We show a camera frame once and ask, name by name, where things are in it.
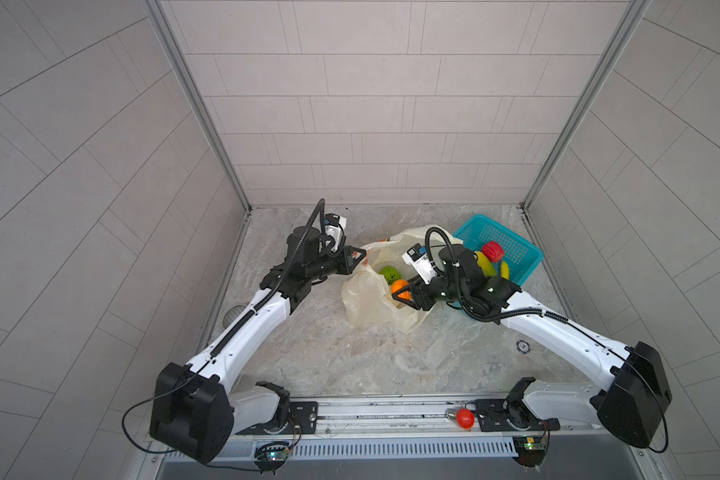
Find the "green fruit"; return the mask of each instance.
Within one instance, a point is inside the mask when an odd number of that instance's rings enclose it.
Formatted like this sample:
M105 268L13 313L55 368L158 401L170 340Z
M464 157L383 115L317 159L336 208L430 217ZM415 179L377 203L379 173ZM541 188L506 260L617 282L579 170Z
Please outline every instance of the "green fruit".
M486 255L482 252L475 252L474 256L478 259L478 266L483 270L483 275L496 276L496 269L493 264L490 263Z
M400 280L400 272L391 265L385 266L379 273L384 275L384 280L387 281L387 285L391 285L395 281Z

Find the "blue plastic basket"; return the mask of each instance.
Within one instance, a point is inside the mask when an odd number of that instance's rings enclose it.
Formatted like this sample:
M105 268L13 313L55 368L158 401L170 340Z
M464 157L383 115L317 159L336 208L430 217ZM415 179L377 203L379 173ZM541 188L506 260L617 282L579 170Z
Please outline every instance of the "blue plastic basket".
M544 254L536 245L485 215L475 215L462 225L456 238L470 250L478 251L490 241L504 249L504 261L509 265L509 280L522 285L541 263Z

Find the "gray tile wall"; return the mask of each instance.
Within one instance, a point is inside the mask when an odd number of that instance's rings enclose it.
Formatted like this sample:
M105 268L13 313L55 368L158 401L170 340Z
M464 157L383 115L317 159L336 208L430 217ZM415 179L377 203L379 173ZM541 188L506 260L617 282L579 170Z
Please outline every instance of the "gray tile wall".
M0 478L117 478L242 217L137 0L0 0Z
M521 201L626 6L161 4L254 204Z
M674 479L720 478L720 0L653 1L530 216L578 319L661 351Z

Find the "white plastic bag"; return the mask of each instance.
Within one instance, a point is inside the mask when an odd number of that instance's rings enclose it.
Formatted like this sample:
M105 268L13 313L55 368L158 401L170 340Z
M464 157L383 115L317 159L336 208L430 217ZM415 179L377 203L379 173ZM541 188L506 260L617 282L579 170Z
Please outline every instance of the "white plastic bag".
M393 300L384 275L377 272L390 265L400 272L400 277L404 280L415 277L416 270L406 264L402 256L415 244L423 246L424 236L432 226L438 225L404 230L385 242L374 242L362 247L368 255L362 264L357 265L355 273L342 287L342 300L350 323L361 326L391 322L397 330L410 333L427 318L431 310L429 312L415 310ZM449 232L446 233L452 244L463 243ZM443 241L439 235L432 234L430 243L432 246L442 245Z

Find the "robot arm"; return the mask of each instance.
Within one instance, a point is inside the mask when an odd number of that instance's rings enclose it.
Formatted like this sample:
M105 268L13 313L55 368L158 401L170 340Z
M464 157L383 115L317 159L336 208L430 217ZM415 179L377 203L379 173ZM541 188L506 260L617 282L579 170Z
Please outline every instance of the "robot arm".
M208 463L230 434L259 424L278 432L287 423L287 390L260 382L229 393L254 351L312 285L330 274L351 274L365 257L364 250L345 246L346 219L325 215L323 205L321 200L307 226L294 229L286 262L270 270L238 318L187 364L170 363L160 373L150 422L153 438ZM318 214L320 230L311 227ZM431 259L428 237L426 257ZM505 402L510 423L528 429L541 419L581 420L604 426L629 445L647 447L672 399L658 352L642 342L628 347L588 330L500 276L486 279L470 250L451 245L444 232L442 237L448 246L439 254L444 269L432 262L425 269L428 281L412 279L392 294L394 299L417 310L430 310L437 301L460 302L470 318L522 332L590 379L583 384L519 380ZM411 293L410 300L400 297L404 292Z
M150 435L201 463L214 459L232 433L253 425L277 432L288 421L288 391L260 382L229 395L265 338L328 275L351 274L365 251L345 245L346 219L325 214L320 200L306 226L288 236L288 254L259 284L247 308L184 366L158 375ZM320 229L312 226L319 216Z
M521 379L506 401L514 426L522 429L540 419L566 418L602 425L631 446L650 445L672 401L657 351L642 342L630 347L588 330L500 276L486 279L475 255L463 245L452 245L437 227L425 238L428 261L433 258L429 237L435 233L447 247L441 249L439 262L432 262L438 274L428 281L412 279L392 294L393 299L418 310L430 310L438 301L459 302L470 318L522 332L590 379L583 384ZM402 298L406 292L410 296Z

